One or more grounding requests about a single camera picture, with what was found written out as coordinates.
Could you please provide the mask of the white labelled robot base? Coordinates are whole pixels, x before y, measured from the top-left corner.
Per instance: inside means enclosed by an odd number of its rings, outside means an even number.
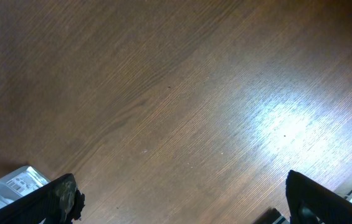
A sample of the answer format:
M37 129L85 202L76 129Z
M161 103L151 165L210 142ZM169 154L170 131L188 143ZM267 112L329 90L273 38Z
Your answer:
M0 208L25 197L50 182L32 166L22 166L0 178Z

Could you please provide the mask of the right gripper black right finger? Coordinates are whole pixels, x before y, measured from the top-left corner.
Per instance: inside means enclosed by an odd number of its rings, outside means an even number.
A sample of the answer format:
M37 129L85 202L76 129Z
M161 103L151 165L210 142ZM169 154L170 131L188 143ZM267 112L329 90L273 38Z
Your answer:
M352 224L351 202L294 170L287 175L286 198L293 224Z

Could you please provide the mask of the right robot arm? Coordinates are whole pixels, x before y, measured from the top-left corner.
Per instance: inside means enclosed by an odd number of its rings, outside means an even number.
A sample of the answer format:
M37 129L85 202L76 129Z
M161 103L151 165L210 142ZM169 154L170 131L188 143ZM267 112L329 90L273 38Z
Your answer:
M285 195L290 216L276 208L256 223L352 223L352 190L336 194L291 170ZM0 223L73 223L82 216L85 195L73 174L49 180L32 166L22 166L0 178Z

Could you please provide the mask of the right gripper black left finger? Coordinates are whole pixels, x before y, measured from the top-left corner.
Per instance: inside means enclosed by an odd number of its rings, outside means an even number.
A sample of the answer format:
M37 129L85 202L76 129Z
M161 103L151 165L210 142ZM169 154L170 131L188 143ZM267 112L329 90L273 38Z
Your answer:
M0 224L72 224L85 206L73 174L65 174L0 208Z

